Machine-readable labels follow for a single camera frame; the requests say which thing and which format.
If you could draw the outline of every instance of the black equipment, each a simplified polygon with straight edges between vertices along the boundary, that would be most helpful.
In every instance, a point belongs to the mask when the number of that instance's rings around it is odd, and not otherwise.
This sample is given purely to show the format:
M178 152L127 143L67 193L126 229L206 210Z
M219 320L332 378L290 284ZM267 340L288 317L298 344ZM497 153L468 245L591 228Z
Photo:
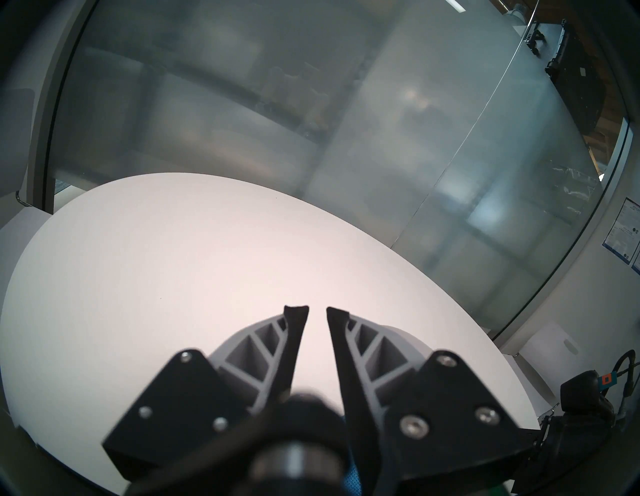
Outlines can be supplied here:
M562 97L581 134L591 133L600 119L607 89L591 58L576 35L575 28L562 21L556 55L545 72Z
M455 353L425 358L389 328L326 313L345 421L290 396L308 307L285 307L208 358L169 360L102 444L126 494L345 495L349 449L364 495L464 495L512 478L526 492L611 435L595 371L563 384L562 417L520 429Z

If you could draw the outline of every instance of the white round table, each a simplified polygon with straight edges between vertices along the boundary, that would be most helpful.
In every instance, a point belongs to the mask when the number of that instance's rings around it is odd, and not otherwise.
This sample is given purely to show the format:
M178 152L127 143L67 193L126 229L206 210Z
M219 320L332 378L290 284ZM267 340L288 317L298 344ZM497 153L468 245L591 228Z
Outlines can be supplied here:
M309 305L292 389L342 410L326 307L459 354L519 426L537 429L517 377L428 277L354 226L283 193L162 173L76 198L36 233L0 321L14 421L77 473L126 487L100 443L167 360Z

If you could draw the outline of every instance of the white wall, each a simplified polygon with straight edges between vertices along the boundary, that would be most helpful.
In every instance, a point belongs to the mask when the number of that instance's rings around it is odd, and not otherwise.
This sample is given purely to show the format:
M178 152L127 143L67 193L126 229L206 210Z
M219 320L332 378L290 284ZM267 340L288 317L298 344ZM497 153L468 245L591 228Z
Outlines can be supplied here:
M631 129L636 138L602 219L549 297L500 347L504 353L516 353L534 333L554 322L590 355L593 368L600 374L611 371L630 348L640 357L640 275L602 246L625 198L640 203L640 130L633 125ZM639 394L637 388L628 407ZM607 399L617 408L621 395L622 386L618 385Z

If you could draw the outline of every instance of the screw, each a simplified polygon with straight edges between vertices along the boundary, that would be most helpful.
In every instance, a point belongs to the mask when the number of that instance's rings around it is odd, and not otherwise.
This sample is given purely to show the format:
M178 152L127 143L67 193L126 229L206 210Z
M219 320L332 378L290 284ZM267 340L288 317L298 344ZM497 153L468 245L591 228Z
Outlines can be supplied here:
M455 359L449 355L439 355L436 360L438 360L440 365L444 365L445 367L455 367L458 364Z
M153 411L153 410L151 410L151 407L150 407L150 406L141 406L141 407L139 408L139 410L138 410L138 415L139 415L142 419L147 420L149 417L151 417L151 414L152 414L153 412L154 412L154 411Z
M500 423L500 415L498 412L488 406L477 408L476 418L488 426L496 426Z
M429 433L429 424L417 415L405 415L400 419L402 434L411 439L422 439Z
M215 432L226 431L228 425L229 425L229 422L227 422L226 418L218 417L216 420L213 421L213 430L215 430Z

